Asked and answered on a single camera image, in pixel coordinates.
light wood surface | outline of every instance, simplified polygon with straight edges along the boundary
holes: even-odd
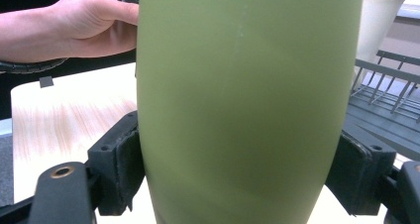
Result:
[[[87,150],[125,114],[137,110],[135,65],[58,77],[54,86],[38,82],[12,90],[15,202],[34,195],[38,176],[65,162],[85,162]],[[349,216],[324,186],[308,223],[381,224],[379,217]],[[99,224],[155,224],[146,180],[134,211],[101,217]]]

wire rack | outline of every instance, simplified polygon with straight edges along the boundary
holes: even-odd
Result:
[[[379,51],[377,63],[357,59],[356,67],[347,119],[420,161],[420,58]]]

green cylindrical object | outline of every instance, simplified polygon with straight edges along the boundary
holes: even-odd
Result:
[[[141,0],[157,223],[305,223],[345,117],[362,0]]]

black cable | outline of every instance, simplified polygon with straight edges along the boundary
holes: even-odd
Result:
[[[7,73],[34,73],[42,72],[47,69],[54,68],[67,58],[56,58],[48,61],[34,62],[34,63],[16,63],[8,61],[0,61],[0,72]]]

human hand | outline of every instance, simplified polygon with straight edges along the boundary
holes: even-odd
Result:
[[[139,5],[118,0],[59,0],[56,31],[70,56],[97,57],[136,47]]]
[[[98,57],[136,47],[139,5],[118,0],[59,0],[0,14],[0,60],[38,62]]]

